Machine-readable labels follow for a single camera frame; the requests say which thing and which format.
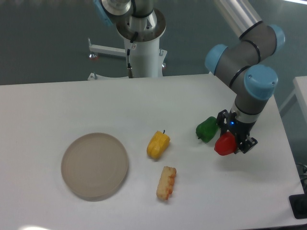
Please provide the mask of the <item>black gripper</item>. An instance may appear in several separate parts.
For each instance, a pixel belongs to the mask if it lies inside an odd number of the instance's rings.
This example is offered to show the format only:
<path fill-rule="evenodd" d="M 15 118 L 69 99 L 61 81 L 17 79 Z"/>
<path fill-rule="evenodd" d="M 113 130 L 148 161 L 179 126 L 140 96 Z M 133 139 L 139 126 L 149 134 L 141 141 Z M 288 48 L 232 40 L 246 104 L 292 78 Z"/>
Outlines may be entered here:
<path fill-rule="evenodd" d="M 236 118 L 236 113 L 228 112 L 226 109 L 218 113 L 216 118 L 216 124 L 220 129 L 220 134 L 225 134 L 227 131 L 232 133 L 235 137 L 235 142 L 237 149 L 234 154 L 239 152 L 247 153 L 258 141 L 250 136 L 250 131 L 252 130 L 255 122 L 244 123 Z"/>

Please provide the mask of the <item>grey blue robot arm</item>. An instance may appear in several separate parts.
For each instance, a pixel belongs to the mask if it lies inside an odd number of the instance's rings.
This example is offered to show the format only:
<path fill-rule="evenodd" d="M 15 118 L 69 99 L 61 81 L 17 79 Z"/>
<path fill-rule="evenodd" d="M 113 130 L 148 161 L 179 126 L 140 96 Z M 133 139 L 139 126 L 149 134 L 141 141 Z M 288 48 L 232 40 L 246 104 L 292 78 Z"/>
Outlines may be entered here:
<path fill-rule="evenodd" d="M 214 46 L 205 58 L 205 67 L 235 94 L 230 110 L 209 117 L 196 127 L 196 135 L 209 142 L 220 133 L 214 149 L 221 155 L 246 153 L 257 140 L 250 131 L 272 97 L 278 83 L 276 72 L 261 62 L 275 54 L 285 43 L 282 29 L 266 25 L 246 0 L 217 0 L 221 15 L 239 38 L 229 48 Z M 124 49 L 99 47 L 102 54 L 126 59 L 129 78 L 162 76 L 166 52 L 159 47 L 166 29 L 164 15 L 151 0 L 95 0 L 96 12 L 105 24 L 116 25 Z"/>

